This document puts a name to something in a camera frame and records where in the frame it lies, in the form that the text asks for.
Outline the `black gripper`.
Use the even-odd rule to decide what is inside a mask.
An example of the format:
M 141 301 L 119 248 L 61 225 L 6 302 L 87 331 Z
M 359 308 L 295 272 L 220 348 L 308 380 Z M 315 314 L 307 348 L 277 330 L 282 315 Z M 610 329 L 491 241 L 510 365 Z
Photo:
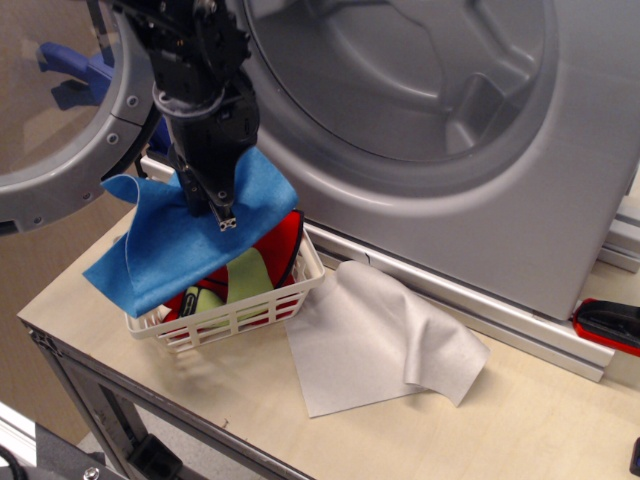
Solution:
M 253 89 L 232 84 L 217 96 L 193 103 L 153 88 L 166 120 L 170 166 L 176 171 L 194 217 L 211 213 L 222 231 L 236 227 L 236 165 L 257 143 L 259 109 Z

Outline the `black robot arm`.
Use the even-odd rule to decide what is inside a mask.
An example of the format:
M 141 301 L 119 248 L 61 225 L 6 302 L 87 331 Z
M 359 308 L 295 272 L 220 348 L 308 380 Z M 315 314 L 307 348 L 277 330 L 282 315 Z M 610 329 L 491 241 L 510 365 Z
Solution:
M 249 35 L 223 1 L 115 1 L 147 53 L 153 98 L 171 138 L 168 161 L 189 212 L 236 225 L 235 171 L 257 143 L 260 115 L 243 69 Z

